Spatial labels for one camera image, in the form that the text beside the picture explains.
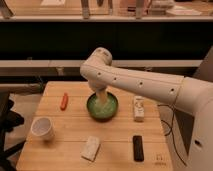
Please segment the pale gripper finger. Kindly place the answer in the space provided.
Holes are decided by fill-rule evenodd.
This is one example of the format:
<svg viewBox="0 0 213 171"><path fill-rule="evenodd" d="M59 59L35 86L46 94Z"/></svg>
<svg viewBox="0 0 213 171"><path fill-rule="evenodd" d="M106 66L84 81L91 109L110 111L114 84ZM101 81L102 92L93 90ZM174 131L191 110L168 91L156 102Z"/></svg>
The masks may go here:
<svg viewBox="0 0 213 171"><path fill-rule="evenodd" d="M107 91L104 90L102 92L102 102L103 102L103 105L105 105L107 103L107 101L108 101L108 93L107 93Z"/></svg>
<svg viewBox="0 0 213 171"><path fill-rule="evenodd" d="M98 99L101 103L104 103L103 91L97 92L97 93L96 93L96 96L97 96L97 99Z"/></svg>

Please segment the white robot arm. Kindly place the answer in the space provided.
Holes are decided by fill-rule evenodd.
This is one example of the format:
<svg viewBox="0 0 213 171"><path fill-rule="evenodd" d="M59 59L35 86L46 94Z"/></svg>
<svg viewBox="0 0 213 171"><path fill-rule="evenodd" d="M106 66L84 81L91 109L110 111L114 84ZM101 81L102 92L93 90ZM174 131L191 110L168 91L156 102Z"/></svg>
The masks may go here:
<svg viewBox="0 0 213 171"><path fill-rule="evenodd" d="M173 74L116 68L111 53L96 48L80 73L94 92L112 86L159 102L195 117L185 171L213 171L213 83Z"/></svg>

